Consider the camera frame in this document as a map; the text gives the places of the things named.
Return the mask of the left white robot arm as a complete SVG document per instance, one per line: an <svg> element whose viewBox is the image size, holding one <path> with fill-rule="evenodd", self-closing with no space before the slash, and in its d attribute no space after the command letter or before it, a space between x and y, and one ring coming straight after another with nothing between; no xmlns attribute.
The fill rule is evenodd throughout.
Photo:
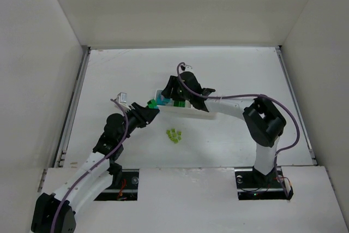
<svg viewBox="0 0 349 233"><path fill-rule="evenodd" d="M116 160L123 151L124 140L135 129L149 125L160 110L153 99L145 107L137 103L116 105L122 114L109 115L97 144L74 176L53 193L38 197L31 232L74 232L83 208L104 189L119 183L122 166Z"/></svg>

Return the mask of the cyan lego brick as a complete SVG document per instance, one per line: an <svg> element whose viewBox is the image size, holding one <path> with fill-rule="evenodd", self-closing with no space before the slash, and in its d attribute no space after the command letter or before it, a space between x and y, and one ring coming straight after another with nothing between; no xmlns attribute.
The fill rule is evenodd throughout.
<svg viewBox="0 0 349 233"><path fill-rule="evenodd" d="M165 98L161 93L159 93L156 97L156 103L159 106L166 106L171 102L171 99Z"/></svg>

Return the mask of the small green cyan lego stack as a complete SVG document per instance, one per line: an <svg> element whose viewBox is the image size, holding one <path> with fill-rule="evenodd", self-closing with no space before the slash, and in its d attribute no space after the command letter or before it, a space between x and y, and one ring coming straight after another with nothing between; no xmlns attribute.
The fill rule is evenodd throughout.
<svg viewBox="0 0 349 233"><path fill-rule="evenodd" d="M147 107L150 109L157 109L158 108L157 103L154 99L151 99L147 102Z"/></svg>

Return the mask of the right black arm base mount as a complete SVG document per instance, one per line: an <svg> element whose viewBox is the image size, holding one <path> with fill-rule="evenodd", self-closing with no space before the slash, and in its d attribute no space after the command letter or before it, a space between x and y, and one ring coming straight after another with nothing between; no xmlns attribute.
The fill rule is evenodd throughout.
<svg viewBox="0 0 349 233"><path fill-rule="evenodd" d="M238 200L291 200L292 184L281 169L277 172L264 176L253 169L235 170Z"/></svg>

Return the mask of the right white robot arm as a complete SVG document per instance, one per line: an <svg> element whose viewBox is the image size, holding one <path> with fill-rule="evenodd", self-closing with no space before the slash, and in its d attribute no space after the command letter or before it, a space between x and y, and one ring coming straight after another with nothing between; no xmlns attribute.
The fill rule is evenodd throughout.
<svg viewBox="0 0 349 233"><path fill-rule="evenodd" d="M161 95L175 101L188 101L196 110L244 121L256 142L253 171L260 177L270 176L275 171L276 149L286 125L284 116L265 95L219 97L214 92L215 89L201 87L195 75L185 71L178 76L171 75Z"/></svg>

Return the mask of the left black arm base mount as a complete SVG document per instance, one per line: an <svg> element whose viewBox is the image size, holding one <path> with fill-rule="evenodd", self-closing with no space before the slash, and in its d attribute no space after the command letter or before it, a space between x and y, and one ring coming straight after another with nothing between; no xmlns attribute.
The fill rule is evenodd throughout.
<svg viewBox="0 0 349 233"><path fill-rule="evenodd" d="M137 201L139 187L139 169L125 169L118 183L100 193L95 201Z"/></svg>

